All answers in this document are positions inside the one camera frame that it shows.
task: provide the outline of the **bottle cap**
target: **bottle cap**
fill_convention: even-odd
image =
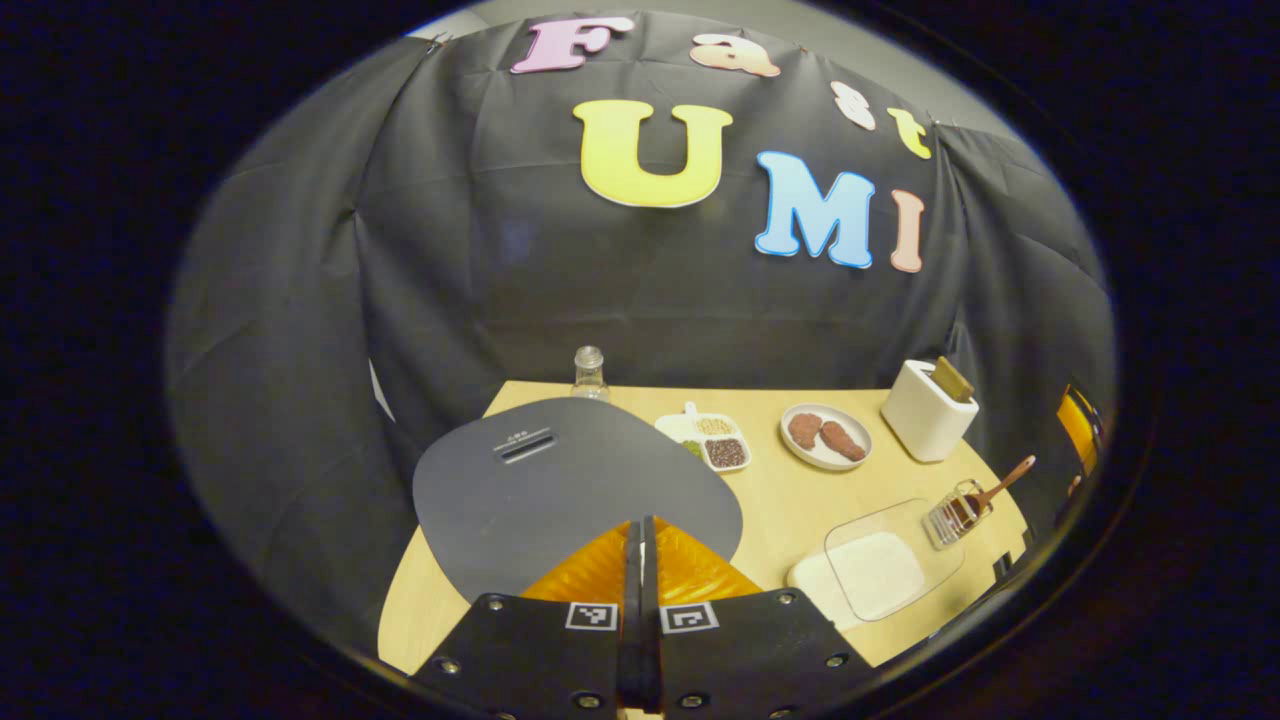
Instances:
[[[584,370],[594,370],[595,368],[604,365],[604,354],[600,352],[600,348],[594,345],[584,345],[577,348],[577,355],[573,356],[573,364]]]

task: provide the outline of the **letter u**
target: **letter u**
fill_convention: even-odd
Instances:
[[[640,120],[653,105],[635,100],[593,100],[573,108],[582,120],[582,179],[595,193],[620,205],[680,208],[716,191],[721,176],[721,128],[733,123],[724,110],[676,105],[689,143],[685,169],[655,176],[640,167]]]

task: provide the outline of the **letter m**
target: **letter m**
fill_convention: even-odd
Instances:
[[[791,228],[799,224],[810,258],[822,255],[827,238],[835,232],[836,240],[827,252],[832,263],[851,268],[872,264],[867,227],[876,186],[869,179],[840,173],[823,197],[800,158],[765,150],[756,161],[769,172],[769,225],[755,237],[756,250],[767,255],[795,255],[800,251],[800,238]]]

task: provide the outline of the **black cloth backdrop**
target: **black cloth backdrop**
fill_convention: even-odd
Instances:
[[[1060,459],[1015,486],[1037,532],[1079,471],[1055,416],[1066,382],[1114,407],[1103,273],[1030,149],[933,126],[924,108],[791,42],[623,14],[636,28],[573,70],[508,72],[536,19],[433,53],[396,41],[282,118],[204,211],[166,341],[177,442],[224,539],[330,641],[375,651],[417,524],[419,455],[480,416],[508,378],[570,380],[580,345],[604,348],[612,383],[682,387],[881,388],[904,359],[948,352],[982,405],[966,437],[997,473],[1028,452]],[[782,74],[698,65],[699,33],[748,37]],[[836,79],[867,97],[876,132],[836,109]],[[680,209],[591,192],[572,109],[600,99],[654,106],[640,161],[659,173],[685,164],[672,106],[728,111],[716,192]],[[886,108],[928,127],[931,160],[905,149]],[[872,266],[754,249],[764,150],[805,160],[823,192],[841,172],[876,183]],[[888,263],[895,188],[925,204],[916,274]],[[370,361],[394,421],[374,400]]]

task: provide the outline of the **table surface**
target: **table surface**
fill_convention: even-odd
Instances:
[[[568,388],[508,380],[485,415],[564,397]],[[687,401],[695,402],[699,413],[724,414],[739,424],[751,448],[751,464],[722,475],[742,507],[742,539],[730,561],[765,591],[783,587],[787,570],[820,552],[827,532],[836,525],[913,497],[937,502],[964,479],[973,478],[986,488],[998,482],[963,441],[941,462],[911,459],[881,418],[887,389],[613,387],[612,393],[614,406],[649,424],[662,415],[684,413]],[[870,457],[844,473],[822,470],[796,457],[783,443],[778,424],[782,414],[800,402],[831,405],[863,423],[872,436]],[[873,666],[901,653],[986,592],[996,580],[996,560],[1005,552],[1018,560],[1025,551],[1025,529],[1012,496],[1002,493],[991,516],[961,538],[965,561],[955,575],[893,615],[850,628],[845,638]],[[444,577],[419,528],[387,593],[378,628],[379,659],[403,673],[416,673],[468,607]]]

